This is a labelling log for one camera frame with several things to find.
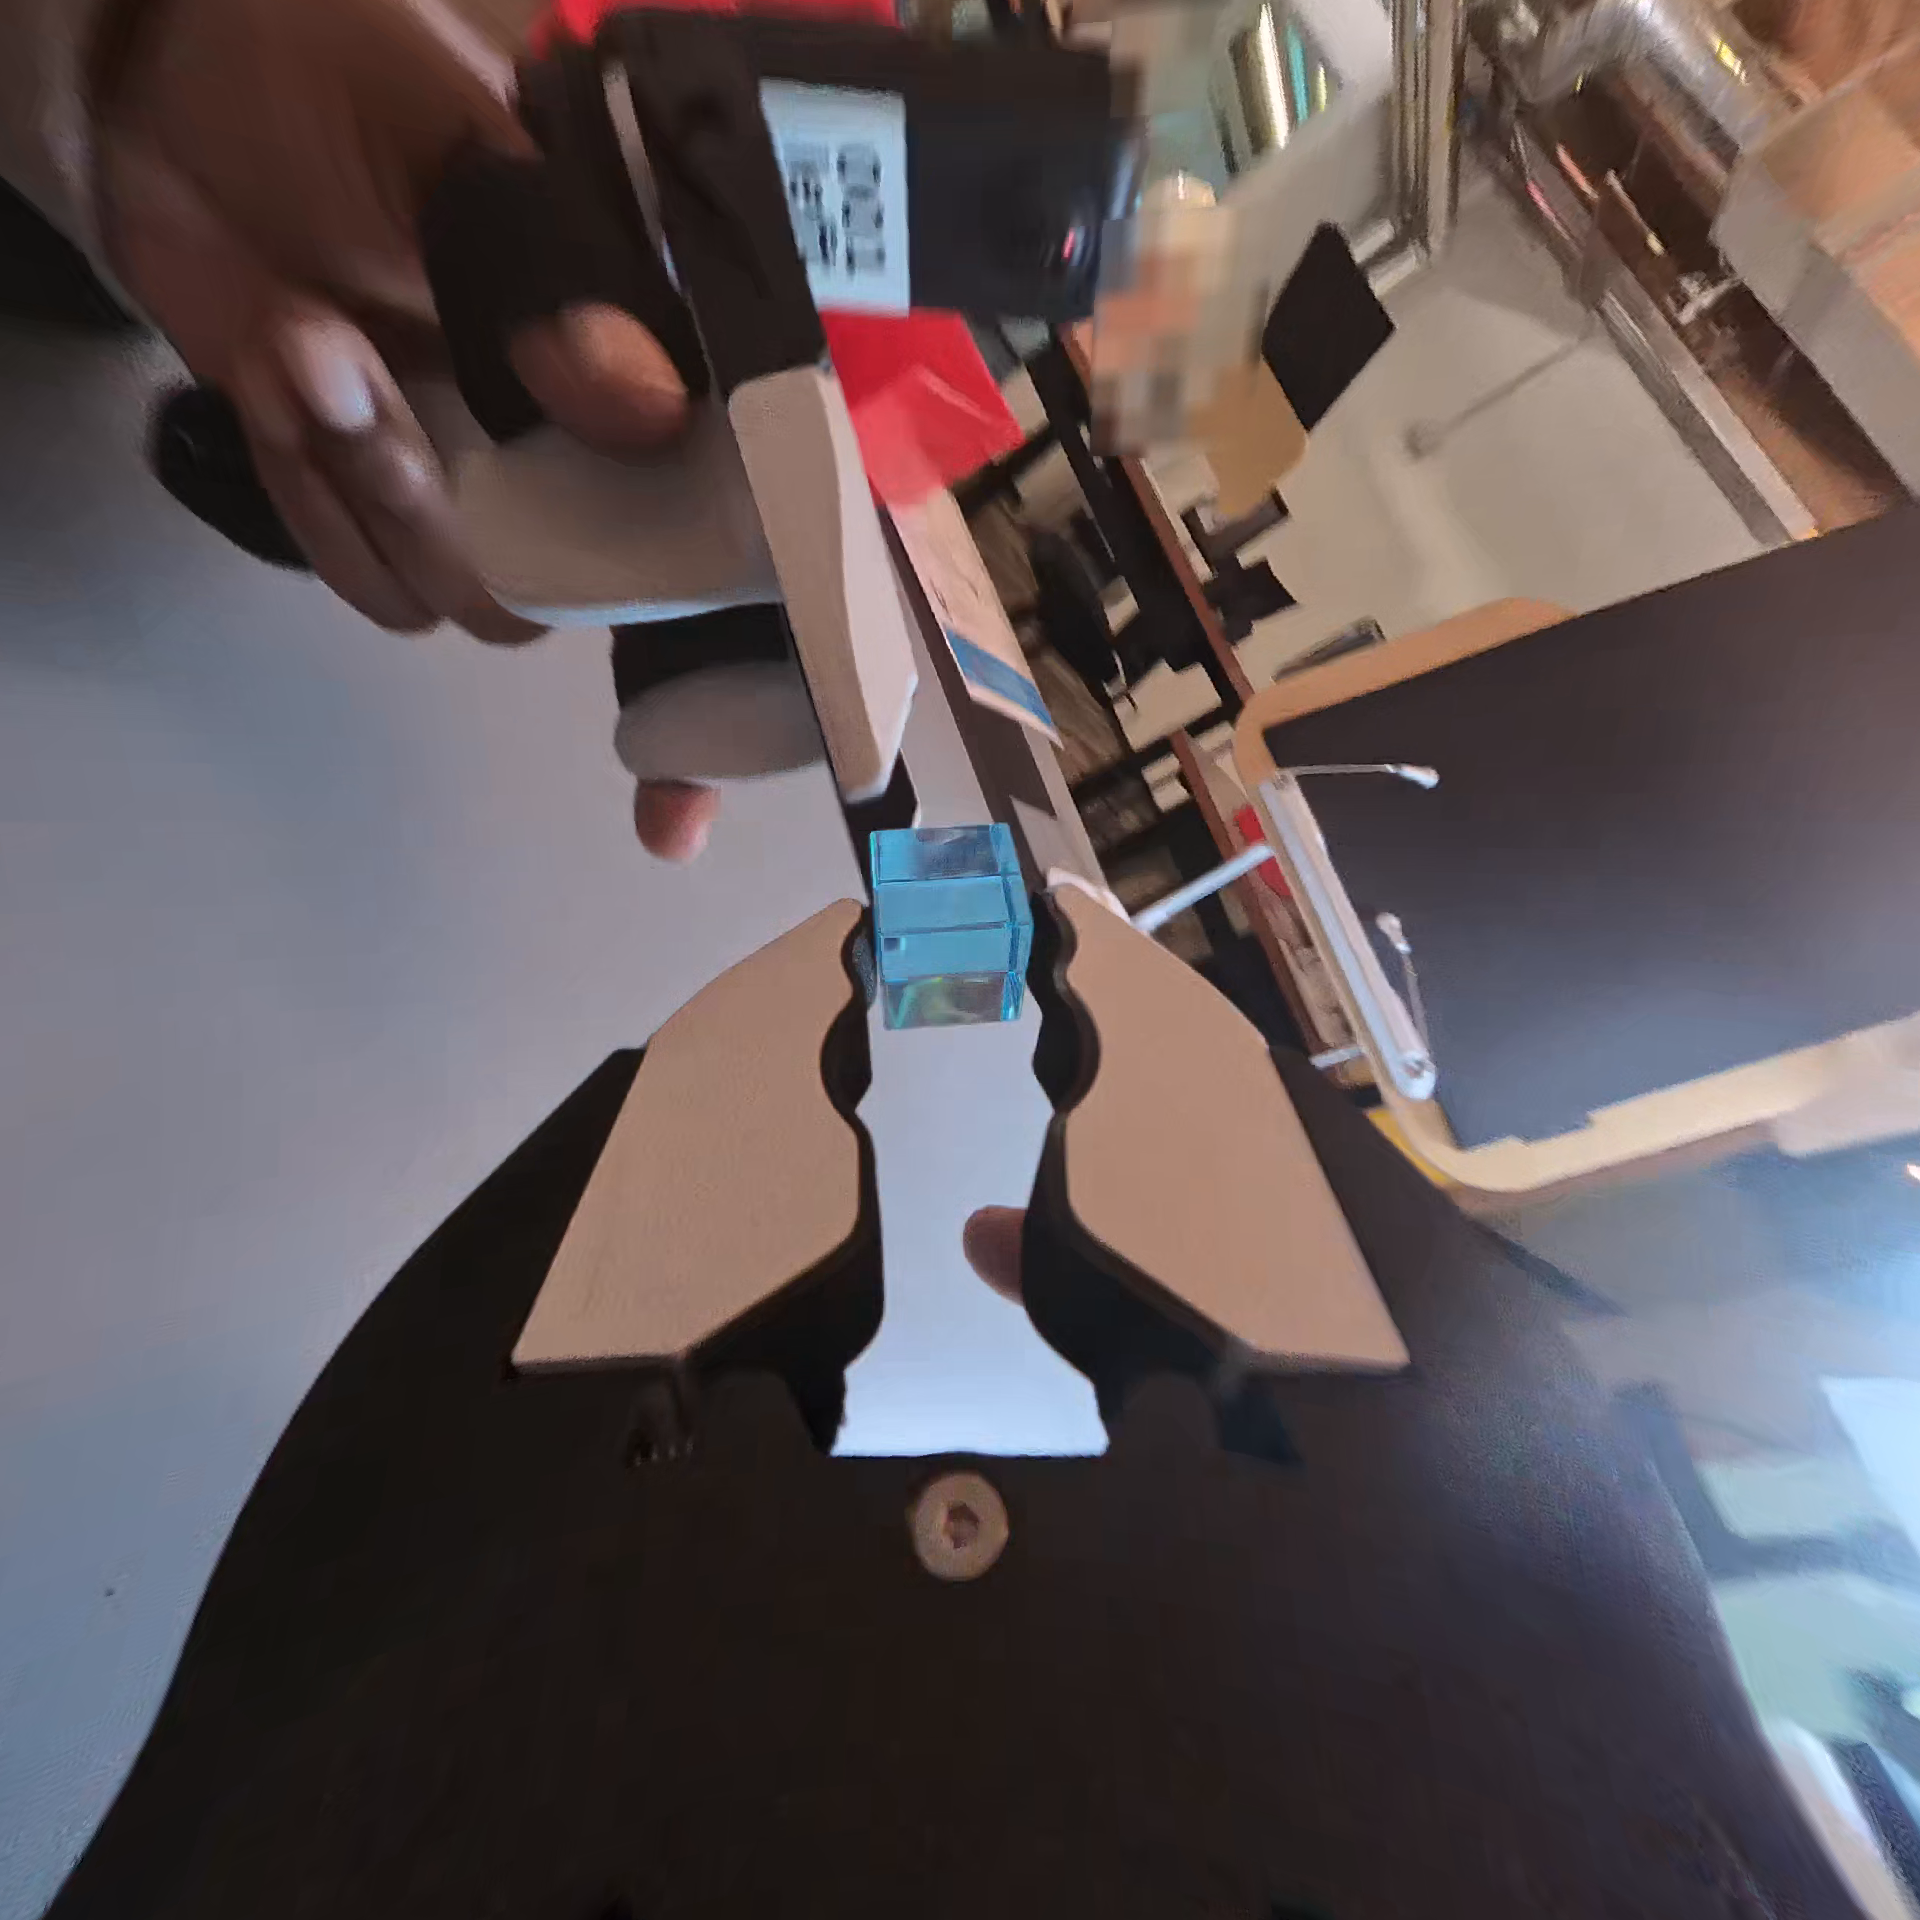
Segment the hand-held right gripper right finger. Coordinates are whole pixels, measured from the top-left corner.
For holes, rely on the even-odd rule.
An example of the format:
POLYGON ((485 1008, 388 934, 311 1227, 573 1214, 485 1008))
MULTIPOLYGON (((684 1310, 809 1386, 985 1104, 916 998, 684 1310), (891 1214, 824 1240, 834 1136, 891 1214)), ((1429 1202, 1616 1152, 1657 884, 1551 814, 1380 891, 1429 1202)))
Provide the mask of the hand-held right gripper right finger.
POLYGON ((1292 1453, 1280 1387, 1393 1378, 1409 1343, 1260 1030, 1103 895, 1035 900, 1026 979, 1050 1104, 1023 1296, 1109 1435, 1159 1378, 1218 1444, 1292 1453))

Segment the white blue paper box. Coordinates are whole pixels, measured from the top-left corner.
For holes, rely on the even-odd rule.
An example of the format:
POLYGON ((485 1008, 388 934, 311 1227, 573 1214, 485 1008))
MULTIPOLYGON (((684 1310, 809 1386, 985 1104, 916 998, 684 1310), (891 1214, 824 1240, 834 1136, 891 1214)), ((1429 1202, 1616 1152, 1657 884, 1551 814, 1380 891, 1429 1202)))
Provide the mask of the white blue paper box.
POLYGON ((971 706, 1058 750, 1061 731, 954 496, 929 493, 899 508, 895 526, 971 706))

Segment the clear blue cube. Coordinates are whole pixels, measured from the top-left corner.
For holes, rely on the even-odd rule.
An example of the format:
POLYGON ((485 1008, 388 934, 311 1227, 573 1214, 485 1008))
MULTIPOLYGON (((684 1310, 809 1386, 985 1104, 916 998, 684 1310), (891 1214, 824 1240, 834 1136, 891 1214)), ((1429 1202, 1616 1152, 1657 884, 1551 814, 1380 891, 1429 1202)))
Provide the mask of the clear blue cube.
POLYGON ((1009 824, 875 829, 871 924, 887 1028, 1019 1019, 1035 925, 1009 824))

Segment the red plastic bin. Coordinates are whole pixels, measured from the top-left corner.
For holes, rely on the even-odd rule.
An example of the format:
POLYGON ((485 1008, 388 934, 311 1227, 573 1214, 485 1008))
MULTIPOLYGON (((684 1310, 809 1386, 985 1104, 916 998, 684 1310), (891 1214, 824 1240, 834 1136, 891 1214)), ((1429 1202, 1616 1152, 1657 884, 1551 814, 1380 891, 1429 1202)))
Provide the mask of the red plastic bin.
POLYGON ((827 310, 824 336, 871 491, 887 510, 952 491, 1023 445, 1023 424, 965 317, 827 310))

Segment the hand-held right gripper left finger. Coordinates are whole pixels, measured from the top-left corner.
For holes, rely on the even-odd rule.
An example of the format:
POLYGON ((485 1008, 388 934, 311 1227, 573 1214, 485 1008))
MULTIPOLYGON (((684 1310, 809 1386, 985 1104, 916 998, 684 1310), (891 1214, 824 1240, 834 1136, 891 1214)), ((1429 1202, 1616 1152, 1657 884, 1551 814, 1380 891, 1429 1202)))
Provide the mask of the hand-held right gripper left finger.
POLYGON ((869 911, 833 900, 648 1043, 513 1349, 521 1376, 629 1370, 667 1429, 776 1376, 831 1453, 883 1318, 869 911))

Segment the person's left hand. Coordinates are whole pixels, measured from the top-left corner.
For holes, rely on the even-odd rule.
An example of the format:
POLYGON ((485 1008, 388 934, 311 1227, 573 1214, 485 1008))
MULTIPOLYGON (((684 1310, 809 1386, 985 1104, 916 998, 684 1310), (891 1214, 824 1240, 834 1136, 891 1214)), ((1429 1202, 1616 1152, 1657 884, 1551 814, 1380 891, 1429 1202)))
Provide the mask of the person's left hand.
POLYGON ((391 634, 535 638, 480 584, 399 384, 440 344, 425 190, 524 147, 509 61, 445 4, 143 4, 95 112, 113 270, 229 398, 317 579, 391 634))

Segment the small black framed board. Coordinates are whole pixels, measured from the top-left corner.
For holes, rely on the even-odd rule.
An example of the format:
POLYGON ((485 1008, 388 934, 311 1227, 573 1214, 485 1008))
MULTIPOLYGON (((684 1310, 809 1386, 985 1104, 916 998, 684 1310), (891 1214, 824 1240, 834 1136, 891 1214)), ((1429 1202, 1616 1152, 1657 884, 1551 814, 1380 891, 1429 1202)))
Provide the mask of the small black framed board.
POLYGON ((1348 236, 1317 223, 1197 416, 1216 516, 1253 511, 1303 462, 1314 428, 1393 336, 1348 236))

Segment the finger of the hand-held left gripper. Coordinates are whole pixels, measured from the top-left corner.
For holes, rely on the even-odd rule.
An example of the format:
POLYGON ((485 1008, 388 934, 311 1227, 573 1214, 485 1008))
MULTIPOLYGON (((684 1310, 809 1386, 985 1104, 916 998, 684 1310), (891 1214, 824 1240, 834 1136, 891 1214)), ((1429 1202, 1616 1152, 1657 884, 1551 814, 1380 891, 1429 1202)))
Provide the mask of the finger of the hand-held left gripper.
POLYGON ((920 688, 896 567, 844 389, 827 368, 743 381, 730 423, 844 800, 896 775, 920 688))

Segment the silver air duct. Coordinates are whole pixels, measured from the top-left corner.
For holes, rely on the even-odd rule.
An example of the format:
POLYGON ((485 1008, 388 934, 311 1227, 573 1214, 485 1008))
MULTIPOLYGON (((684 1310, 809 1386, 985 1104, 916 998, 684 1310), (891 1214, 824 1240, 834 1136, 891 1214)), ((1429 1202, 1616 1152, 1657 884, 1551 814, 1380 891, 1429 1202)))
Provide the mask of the silver air duct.
POLYGON ((1917 6, 1476 4, 1483 155, 1725 487, 1818 538, 1916 501, 1917 6))

